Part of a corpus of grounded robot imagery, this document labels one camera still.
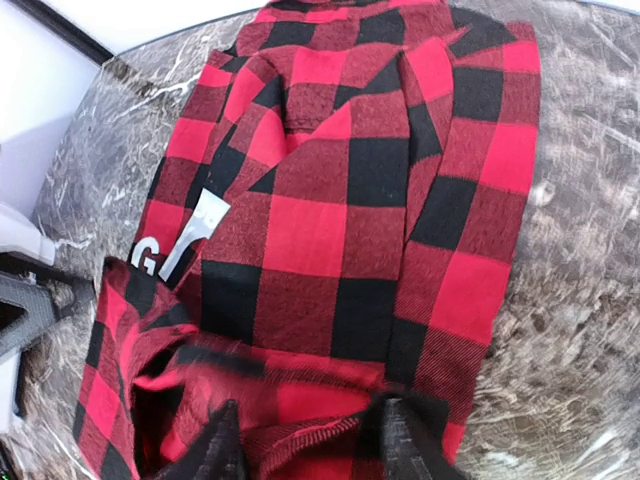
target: buffalo check flannel shirt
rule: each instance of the buffalo check flannel shirt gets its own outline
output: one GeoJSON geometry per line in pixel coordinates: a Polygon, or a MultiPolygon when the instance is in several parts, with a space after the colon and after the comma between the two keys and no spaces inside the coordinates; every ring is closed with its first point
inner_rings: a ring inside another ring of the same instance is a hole
{"type": "MultiPolygon", "coordinates": [[[[213,52],[149,192],[136,242],[151,237],[159,251],[144,264],[166,259],[202,189],[231,209],[180,258],[170,292],[105,271],[75,425],[92,468],[140,478],[150,457],[176,462],[206,423],[203,405],[232,399],[210,366],[185,386],[173,336],[327,362],[316,367],[340,382],[360,368],[360,392],[442,400],[453,461],[532,182],[539,74],[529,25],[435,0],[273,2],[213,52]],[[164,297],[184,308],[178,324],[156,308],[164,297]],[[374,387],[362,380],[372,372],[374,387]],[[161,440],[145,449],[134,398],[150,392],[171,420],[147,428],[161,440]]],[[[294,404],[313,395],[295,385],[235,392],[250,469],[263,477],[275,468],[263,463],[269,442],[364,408],[345,393],[344,408],[316,402],[317,417],[297,417],[294,404]]],[[[361,478],[343,460],[351,473],[336,478],[361,478]]]]}

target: gray plastic object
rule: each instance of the gray plastic object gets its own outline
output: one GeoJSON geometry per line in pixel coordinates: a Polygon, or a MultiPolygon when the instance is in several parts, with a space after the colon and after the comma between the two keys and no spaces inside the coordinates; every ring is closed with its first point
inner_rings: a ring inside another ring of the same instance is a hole
{"type": "Polygon", "coordinates": [[[25,313],[0,331],[0,358],[11,350],[29,346],[56,322],[56,308],[49,290],[0,272],[3,303],[24,309],[25,313]]]}

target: red square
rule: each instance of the red square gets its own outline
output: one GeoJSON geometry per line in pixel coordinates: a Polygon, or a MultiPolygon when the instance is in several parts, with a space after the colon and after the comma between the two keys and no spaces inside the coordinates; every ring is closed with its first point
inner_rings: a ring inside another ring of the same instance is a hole
{"type": "Polygon", "coordinates": [[[309,137],[311,137],[311,134],[306,132],[296,132],[296,133],[287,134],[287,137],[286,137],[287,152],[291,153],[296,148],[299,148],[304,142],[309,140],[309,137]]]}
{"type": "Polygon", "coordinates": [[[450,8],[412,8],[407,9],[403,17],[406,25],[404,41],[409,46],[419,45],[426,38],[446,36],[455,30],[450,8]]]}
{"type": "Polygon", "coordinates": [[[267,110],[253,134],[248,156],[266,165],[275,167],[287,155],[282,119],[273,110],[267,110]]]}
{"type": "Polygon", "coordinates": [[[169,205],[185,205],[187,195],[200,165],[183,158],[167,158],[164,166],[158,167],[158,185],[153,199],[169,205]]]}
{"type": "Polygon", "coordinates": [[[404,224],[404,208],[350,206],[342,276],[396,280],[404,252],[404,224]]]}
{"type": "Polygon", "coordinates": [[[369,43],[350,45],[347,63],[342,69],[340,85],[365,88],[398,54],[396,45],[369,43]]]}
{"type": "Polygon", "coordinates": [[[264,82],[251,69],[241,69],[233,82],[224,116],[236,123],[264,87],[264,82]]]}
{"type": "Polygon", "coordinates": [[[347,206],[274,195],[264,268],[339,277],[342,271],[347,206]]]}
{"type": "Polygon", "coordinates": [[[530,23],[509,22],[506,24],[509,31],[520,42],[535,42],[536,32],[530,23]]]}
{"type": "Polygon", "coordinates": [[[431,38],[407,54],[427,102],[453,92],[453,71],[440,39],[431,38]]]}
{"type": "Polygon", "coordinates": [[[198,80],[198,85],[203,85],[205,87],[228,87],[233,80],[233,74],[230,72],[225,72],[220,68],[213,67],[211,65],[205,65],[204,70],[202,70],[202,74],[200,75],[200,79],[198,80]]]}
{"type": "MultiPolygon", "coordinates": [[[[267,9],[262,9],[260,12],[267,12],[267,9]]],[[[236,40],[238,55],[249,57],[255,54],[269,39],[274,24],[268,19],[266,20],[266,23],[250,23],[240,30],[236,40]]]]}
{"type": "Polygon", "coordinates": [[[291,85],[299,83],[315,83],[337,85],[347,61],[347,50],[318,51],[301,47],[293,60],[291,85]]]}
{"type": "Polygon", "coordinates": [[[222,113],[226,96],[226,88],[196,85],[191,93],[189,102],[182,111],[182,117],[215,124],[222,113]]]}
{"type": "Polygon", "coordinates": [[[453,94],[440,97],[427,105],[431,121],[438,134],[440,145],[447,145],[449,130],[451,128],[451,112],[453,111],[453,94]]]}
{"type": "Polygon", "coordinates": [[[331,353],[338,282],[337,278],[263,270],[253,344],[287,352],[328,356],[331,353]]]}
{"type": "Polygon", "coordinates": [[[456,463],[456,457],[462,440],[464,440],[464,432],[466,427],[462,425],[456,425],[453,422],[447,423],[447,428],[444,431],[444,438],[442,439],[442,449],[444,450],[444,456],[451,465],[456,463]]]}
{"type": "Polygon", "coordinates": [[[477,182],[495,130],[494,123],[454,117],[438,174],[477,182]]]}
{"type": "Polygon", "coordinates": [[[429,328],[414,386],[446,401],[449,420],[464,423],[473,408],[476,376],[487,348],[447,332],[429,328]]]}
{"type": "Polygon", "coordinates": [[[280,424],[348,417],[366,410],[370,404],[371,396],[366,391],[304,383],[278,387],[280,424]]]}
{"type": "Polygon", "coordinates": [[[157,200],[149,200],[142,237],[153,237],[160,245],[161,255],[169,255],[180,235],[183,217],[188,210],[157,200]]]}
{"type": "MultiPolygon", "coordinates": [[[[335,427],[339,420],[327,420],[325,428],[335,427]]],[[[304,436],[311,440],[314,437],[320,437],[324,428],[321,426],[309,426],[306,428],[304,436]]],[[[270,472],[269,478],[273,480],[288,480],[292,478],[303,478],[304,480],[340,480],[340,479],[375,479],[383,478],[380,476],[356,476],[354,471],[360,471],[363,467],[360,465],[368,462],[369,459],[356,458],[355,441],[357,432],[347,431],[343,434],[329,438],[326,441],[313,445],[311,448],[305,448],[297,452],[291,460],[283,467],[275,472],[270,472]]]]}
{"type": "Polygon", "coordinates": [[[500,123],[538,126],[540,119],[540,75],[504,74],[500,123]]]}
{"type": "Polygon", "coordinates": [[[356,43],[359,31],[359,22],[342,22],[340,30],[331,23],[319,24],[309,46],[323,50],[348,50],[356,43]]]}
{"type": "Polygon", "coordinates": [[[332,115],[337,91],[336,85],[305,83],[291,86],[287,98],[287,129],[310,132],[318,128],[332,115]]]}
{"type": "Polygon", "coordinates": [[[304,17],[305,23],[330,23],[336,20],[347,20],[349,18],[349,9],[342,7],[335,10],[320,10],[317,12],[309,12],[304,17]]]}
{"type": "Polygon", "coordinates": [[[125,412],[122,404],[118,406],[118,414],[116,415],[113,431],[111,432],[111,437],[109,437],[109,441],[111,445],[122,455],[122,457],[126,460],[129,460],[128,452],[133,451],[133,443],[134,443],[134,426],[131,424],[131,420],[127,418],[127,413],[125,412]]]}
{"type": "Polygon", "coordinates": [[[350,106],[353,138],[409,138],[407,106],[401,91],[355,97],[350,106]]]}
{"type": "Polygon", "coordinates": [[[349,142],[313,139],[278,165],[274,193],[344,204],[348,181],[349,142]]]}
{"type": "Polygon", "coordinates": [[[195,163],[203,163],[204,152],[213,132],[214,124],[179,118],[169,140],[167,157],[179,157],[195,163]]]}
{"type": "Polygon", "coordinates": [[[526,195],[479,185],[458,250],[510,264],[526,204],[526,195]]]}
{"type": "Polygon", "coordinates": [[[409,241],[398,283],[396,316],[429,325],[453,252],[409,241]]]}
{"type": "Polygon", "coordinates": [[[261,266],[270,206],[271,196],[264,193],[247,192],[239,196],[211,241],[205,242],[202,259],[261,266]]]}
{"type": "Polygon", "coordinates": [[[255,132],[268,111],[270,110],[257,103],[249,105],[238,121],[238,128],[231,136],[229,146],[239,152],[247,153],[254,140],[255,132]]]}
{"type": "Polygon", "coordinates": [[[96,468],[100,468],[104,463],[109,440],[101,435],[89,416],[85,417],[82,433],[78,439],[78,446],[87,465],[96,474],[96,478],[100,478],[100,471],[96,471],[96,468]]]}
{"type": "Polygon", "coordinates": [[[87,414],[96,424],[98,430],[106,437],[111,437],[120,398],[98,373],[93,379],[89,402],[87,403],[87,414]]]}
{"type": "Polygon", "coordinates": [[[429,327],[489,345],[493,319],[504,301],[510,271],[510,265],[496,260],[455,252],[429,327]]]}
{"type": "Polygon", "coordinates": [[[160,455],[170,463],[178,462],[186,455],[188,450],[189,447],[184,444],[180,435],[173,427],[164,436],[164,439],[160,444],[160,455]]]}
{"type": "Polygon", "coordinates": [[[535,42],[517,42],[502,47],[504,70],[540,73],[540,52],[535,42]]]}
{"type": "Polygon", "coordinates": [[[111,331],[111,336],[116,338],[118,323],[122,320],[123,315],[127,311],[129,303],[109,284],[105,284],[105,289],[106,290],[100,296],[99,300],[100,303],[105,306],[104,309],[101,310],[102,312],[105,312],[101,320],[111,331]]]}
{"type": "Polygon", "coordinates": [[[480,183],[528,195],[536,163],[538,129],[529,125],[495,127],[480,183]]]}
{"type": "Polygon", "coordinates": [[[273,23],[273,22],[277,22],[278,18],[273,14],[272,10],[269,10],[268,8],[263,8],[258,12],[258,15],[256,16],[255,20],[253,21],[254,24],[257,23],[273,23]]]}

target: gray marble surface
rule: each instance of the gray marble surface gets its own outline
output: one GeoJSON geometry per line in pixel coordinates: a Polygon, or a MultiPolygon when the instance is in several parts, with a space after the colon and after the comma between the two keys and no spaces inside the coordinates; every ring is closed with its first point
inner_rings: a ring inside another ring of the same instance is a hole
{"type": "MultiPolygon", "coordinates": [[[[570,0],[458,0],[531,22],[542,56],[534,187],[460,466],[478,479],[640,478],[640,17],[570,0]]],[[[212,48],[251,15],[105,66],[56,155],[35,221],[59,264],[125,258],[153,172],[212,48]]],[[[70,434],[93,306],[30,354],[28,478],[90,476],[70,434]]]]}

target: black square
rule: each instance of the black square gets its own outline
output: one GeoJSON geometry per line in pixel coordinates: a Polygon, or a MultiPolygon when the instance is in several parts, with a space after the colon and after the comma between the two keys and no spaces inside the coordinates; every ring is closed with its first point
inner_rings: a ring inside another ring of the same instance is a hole
{"type": "Polygon", "coordinates": [[[280,0],[270,5],[270,7],[287,12],[309,13],[315,5],[313,3],[302,3],[299,0],[280,0]]]}
{"type": "Polygon", "coordinates": [[[196,208],[198,200],[200,200],[202,189],[207,184],[210,170],[211,167],[207,164],[203,163],[198,165],[198,171],[196,172],[193,182],[191,182],[191,186],[189,187],[189,191],[187,192],[187,199],[184,204],[186,208],[190,208],[191,210],[196,208]]]}
{"type": "Polygon", "coordinates": [[[483,26],[473,26],[449,49],[457,57],[462,58],[481,50],[499,47],[515,42],[516,37],[500,23],[491,21],[483,26]]]}
{"type": "Polygon", "coordinates": [[[247,60],[249,60],[249,57],[232,58],[227,63],[225,63],[222,67],[220,67],[220,70],[223,70],[229,73],[238,73],[240,69],[244,67],[244,64],[247,63],[247,60]]]}
{"type": "Polygon", "coordinates": [[[433,125],[429,110],[424,103],[409,108],[409,125],[411,127],[410,165],[434,155],[442,155],[443,150],[436,127],[433,125]]]}
{"type": "Polygon", "coordinates": [[[477,185],[468,180],[437,177],[427,196],[411,239],[455,250],[467,223],[477,185]]]}
{"type": "Polygon", "coordinates": [[[282,78],[278,75],[267,83],[253,102],[266,108],[273,108],[277,105],[281,105],[284,110],[285,103],[282,78]]]}
{"type": "Polygon", "coordinates": [[[171,328],[178,325],[188,325],[189,323],[191,322],[189,321],[187,308],[182,303],[179,303],[171,307],[164,315],[160,315],[151,322],[143,332],[148,332],[149,330],[154,330],[156,328],[171,328]]]}
{"type": "Polygon", "coordinates": [[[210,166],[211,175],[209,175],[206,182],[207,188],[220,198],[224,197],[226,191],[235,181],[247,158],[244,153],[229,146],[231,137],[233,137],[236,129],[237,127],[233,126],[229,130],[229,133],[227,133],[216,151],[210,166]]]}
{"type": "Polygon", "coordinates": [[[273,193],[276,184],[276,168],[269,170],[260,180],[253,184],[250,192],[273,193]]]}
{"type": "Polygon", "coordinates": [[[453,115],[497,122],[502,109],[504,73],[481,68],[453,70],[453,115]]]}
{"type": "Polygon", "coordinates": [[[349,142],[349,205],[404,207],[408,169],[408,139],[352,139],[349,142]]]}
{"type": "Polygon", "coordinates": [[[262,270],[202,262],[202,329],[251,345],[262,270]]]}
{"type": "Polygon", "coordinates": [[[360,33],[356,45],[363,43],[391,43],[404,45],[406,24],[398,10],[367,17],[360,20],[360,33]]]}
{"type": "Polygon", "coordinates": [[[398,57],[393,57],[387,65],[362,90],[363,95],[396,92],[402,88],[398,57]]]}
{"type": "Polygon", "coordinates": [[[149,313],[156,297],[157,280],[143,270],[130,269],[124,298],[136,309],[141,319],[149,313]]]}
{"type": "Polygon", "coordinates": [[[175,289],[184,277],[185,273],[191,267],[193,261],[197,257],[196,251],[198,249],[198,245],[204,241],[204,239],[196,240],[191,245],[189,245],[185,251],[182,253],[180,258],[178,259],[178,263],[176,263],[175,268],[169,274],[169,278],[166,280],[167,287],[171,290],[175,289]]]}
{"type": "Polygon", "coordinates": [[[104,323],[96,320],[91,330],[91,340],[89,340],[89,351],[87,352],[87,365],[96,370],[100,365],[100,352],[102,351],[102,342],[104,341],[104,331],[106,328],[104,323]]]}
{"type": "Polygon", "coordinates": [[[422,355],[427,327],[408,320],[396,319],[389,340],[386,377],[407,387],[413,386],[422,355]]]}
{"type": "Polygon", "coordinates": [[[308,45],[315,31],[316,26],[310,23],[276,22],[261,50],[283,45],[308,45]]]}
{"type": "Polygon", "coordinates": [[[347,87],[344,85],[338,85],[338,91],[336,92],[336,100],[333,104],[334,110],[339,110],[345,103],[351,100],[356,95],[359,95],[362,89],[357,87],[347,87]]]}
{"type": "Polygon", "coordinates": [[[76,415],[73,419],[73,439],[78,443],[80,441],[80,435],[84,429],[84,419],[87,417],[87,410],[82,406],[80,402],[76,405],[76,415]]]}
{"type": "Polygon", "coordinates": [[[396,282],[390,280],[340,280],[332,357],[364,362],[386,360],[396,287],[396,282]]]}
{"type": "Polygon", "coordinates": [[[467,25],[483,25],[495,22],[491,17],[478,13],[474,10],[460,7],[451,7],[451,18],[456,30],[466,27],[467,25]]]}
{"type": "Polygon", "coordinates": [[[100,478],[102,480],[130,480],[133,478],[127,462],[111,444],[107,447],[107,453],[104,456],[100,478]]]}

